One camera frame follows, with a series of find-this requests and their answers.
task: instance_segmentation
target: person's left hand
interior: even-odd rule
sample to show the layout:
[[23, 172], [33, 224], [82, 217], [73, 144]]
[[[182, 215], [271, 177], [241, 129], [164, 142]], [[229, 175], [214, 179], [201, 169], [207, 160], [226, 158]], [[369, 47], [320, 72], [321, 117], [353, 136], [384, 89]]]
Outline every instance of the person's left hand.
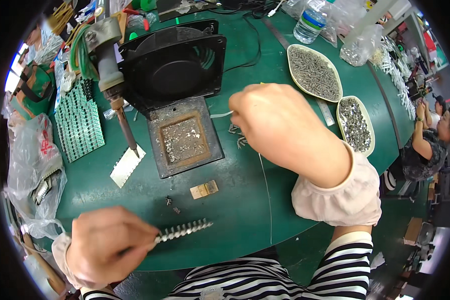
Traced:
[[417, 107], [416, 107], [416, 116], [419, 117], [422, 120], [425, 120], [425, 104], [420, 103]]
[[82, 213], [72, 222], [68, 268], [96, 284], [120, 281], [155, 247], [157, 234], [157, 228], [122, 206]]

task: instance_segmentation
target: oval tray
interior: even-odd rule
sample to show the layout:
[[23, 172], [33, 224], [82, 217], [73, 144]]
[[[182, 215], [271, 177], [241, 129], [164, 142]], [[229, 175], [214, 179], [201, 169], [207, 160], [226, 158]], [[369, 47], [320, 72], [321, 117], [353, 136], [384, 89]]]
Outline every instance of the oval tray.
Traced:
[[[297, 48], [301, 48], [301, 49], [306, 50], [306, 51], [311, 51], [311, 52], [317, 54], [320, 58], [322, 58], [324, 61], [326, 61], [326, 62], [328, 63], [328, 66], [329, 66], [331, 69], [333, 69], [333, 71], [335, 72], [335, 77], [336, 77], [337, 82], [338, 82], [338, 87], [339, 87], [339, 99], [338, 99], [338, 100], [330, 100], [330, 99], [325, 99], [325, 98], [323, 98], [323, 97], [320, 97], [320, 96], [318, 96], [318, 95], [316, 95], [316, 94], [314, 94], [314, 93], [312, 93], [312, 92], [310, 92], [310, 91], [307, 91], [305, 88], [303, 88], [303, 87], [297, 82], [297, 80], [295, 79], [295, 76], [293, 75], [292, 67], [290, 66], [290, 57], [289, 57], [290, 47], [297, 47]], [[288, 48], [287, 48], [287, 50], [286, 50], [286, 54], [287, 54], [287, 60], [288, 60], [288, 69], [290, 70], [290, 75], [292, 75], [293, 82], [295, 82], [295, 84], [296, 84], [302, 91], [304, 91], [305, 93], [310, 94], [310, 95], [312, 95], [312, 96], [315, 96], [315, 97], [317, 97], [317, 98], [320, 98], [320, 99], [323, 99], [323, 100], [326, 100], [326, 101], [330, 101], [330, 102], [334, 102], [334, 103], [337, 103], [337, 102], [340, 101], [340, 99], [342, 99], [342, 97], [343, 97], [343, 95], [344, 95], [344, 92], [343, 92], [343, 89], [342, 89], [342, 82], [340, 82], [340, 76], [338, 76], [338, 71], [337, 71], [335, 65], [328, 59], [328, 57], [326, 57], [325, 55], [323, 55], [322, 53], [320, 53], [320, 52], [318, 52], [318, 51], [315, 51], [315, 50], [313, 50], [313, 49], [311, 49], [311, 48], [309, 48], [309, 47], [306, 47], [306, 46], [300, 45], [300, 44], [289, 45]]]
[[348, 143], [347, 139], [345, 138], [344, 128], [342, 127], [342, 121], [341, 121], [341, 118], [340, 118], [340, 113], [338, 112], [338, 108], [340, 106], [340, 102], [343, 99], [348, 99], [348, 98], [354, 98], [358, 102], [358, 106], [360, 107], [360, 110], [362, 111], [362, 116], [365, 119], [365, 123], [366, 123], [366, 126], [368, 128], [368, 131], [370, 132], [370, 147], [368, 148], [368, 150], [363, 152], [363, 154], [366, 157], [368, 157], [370, 154], [372, 154], [373, 150], [375, 149], [375, 131], [373, 131], [372, 121], [370, 120], [369, 112], [365, 108], [365, 105], [363, 105], [362, 101], [360, 101], [360, 99], [358, 99], [355, 96], [346, 96], [346, 97], [343, 97], [342, 99], [340, 99], [338, 101], [338, 105], [337, 105], [337, 121], [338, 121], [337, 123], [338, 123], [338, 127], [340, 128], [340, 131], [342, 132], [343, 140]]

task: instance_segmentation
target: red-handled cutter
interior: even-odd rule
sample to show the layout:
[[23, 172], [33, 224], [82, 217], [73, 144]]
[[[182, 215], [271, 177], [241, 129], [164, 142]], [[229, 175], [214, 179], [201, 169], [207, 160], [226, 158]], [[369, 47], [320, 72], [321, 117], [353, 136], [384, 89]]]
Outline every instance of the red-handled cutter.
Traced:
[[147, 20], [147, 13], [144, 12], [143, 10], [133, 10], [133, 9], [129, 9], [129, 8], [124, 8], [122, 10], [123, 13], [126, 14], [130, 14], [130, 15], [140, 15], [143, 17], [143, 27], [145, 28], [145, 31], [149, 31], [150, 30], [150, 24], [148, 23]]

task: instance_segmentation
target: camouflage shirt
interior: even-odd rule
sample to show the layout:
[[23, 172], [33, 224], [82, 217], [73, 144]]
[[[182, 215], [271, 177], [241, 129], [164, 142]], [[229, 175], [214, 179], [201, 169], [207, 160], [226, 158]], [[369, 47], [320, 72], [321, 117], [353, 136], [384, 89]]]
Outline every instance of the camouflage shirt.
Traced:
[[412, 147], [412, 138], [408, 140], [402, 151], [402, 166], [405, 178], [410, 181], [424, 181], [433, 176], [442, 168], [447, 157], [447, 148], [444, 141], [438, 139], [435, 129], [423, 130], [423, 139], [432, 147], [430, 160], [421, 156]]

